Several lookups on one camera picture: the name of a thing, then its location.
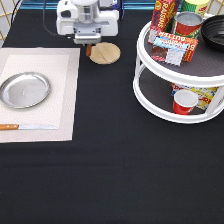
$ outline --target metal plate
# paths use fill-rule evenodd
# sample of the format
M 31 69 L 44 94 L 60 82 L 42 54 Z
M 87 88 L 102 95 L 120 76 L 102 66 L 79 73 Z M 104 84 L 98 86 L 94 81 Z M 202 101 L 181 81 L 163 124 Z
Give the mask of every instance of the metal plate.
M 8 107 L 27 108 L 43 101 L 50 92 L 48 79 L 36 72 L 26 72 L 7 79 L 0 87 L 0 99 Z

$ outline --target red cup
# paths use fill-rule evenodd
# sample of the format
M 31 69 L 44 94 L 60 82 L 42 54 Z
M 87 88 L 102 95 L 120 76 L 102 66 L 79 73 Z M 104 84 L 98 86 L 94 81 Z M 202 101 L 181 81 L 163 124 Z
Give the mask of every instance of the red cup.
M 176 114 L 188 115 L 198 104 L 198 95 L 181 89 L 174 94 L 173 110 Z

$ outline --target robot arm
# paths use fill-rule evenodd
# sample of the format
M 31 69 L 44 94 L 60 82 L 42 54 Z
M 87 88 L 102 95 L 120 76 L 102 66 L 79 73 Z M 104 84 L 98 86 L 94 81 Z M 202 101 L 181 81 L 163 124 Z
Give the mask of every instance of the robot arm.
M 101 0 L 104 5 L 105 1 L 108 4 L 109 0 Z M 96 44 L 101 42 L 102 36 L 117 35 L 118 18 L 117 10 L 100 11 L 99 0 L 60 0 L 57 32 L 60 35 L 74 35 L 77 44 Z

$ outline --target round wooden disc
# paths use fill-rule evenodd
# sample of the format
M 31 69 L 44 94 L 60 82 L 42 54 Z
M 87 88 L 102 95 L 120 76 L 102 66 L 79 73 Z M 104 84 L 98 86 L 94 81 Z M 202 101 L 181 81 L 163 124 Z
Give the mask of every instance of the round wooden disc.
M 111 43 L 98 43 L 92 47 L 90 59 L 97 64 L 111 64 L 120 58 L 120 49 Z

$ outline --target knife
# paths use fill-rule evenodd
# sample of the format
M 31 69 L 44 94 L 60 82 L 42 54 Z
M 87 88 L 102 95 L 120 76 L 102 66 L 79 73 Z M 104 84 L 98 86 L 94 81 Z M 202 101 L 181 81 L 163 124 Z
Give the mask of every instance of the knife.
M 52 125 L 30 125 L 30 124 L 0 124 L 0 130 L 35 130 L 35 129 L 47 129 L 53 130 L 57 127 Z

